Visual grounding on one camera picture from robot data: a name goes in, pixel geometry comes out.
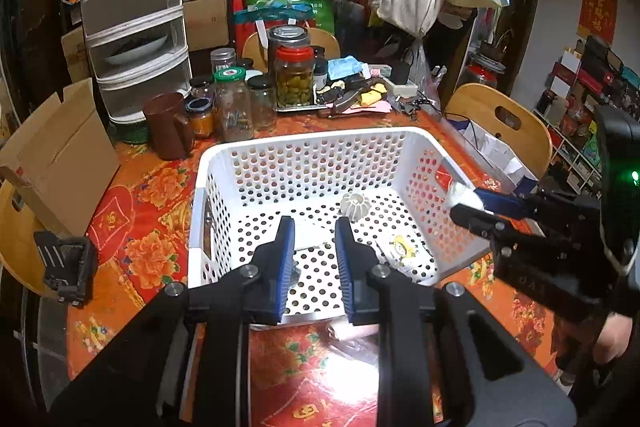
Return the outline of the person right hand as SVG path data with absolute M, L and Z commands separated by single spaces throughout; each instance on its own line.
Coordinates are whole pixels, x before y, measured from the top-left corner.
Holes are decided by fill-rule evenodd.
M 606 364 L 621 357 L 627 350 L 632 326 L 634 321 L 630 317 L 610 314 L 593 346 L 593 360 L 597 364 Z

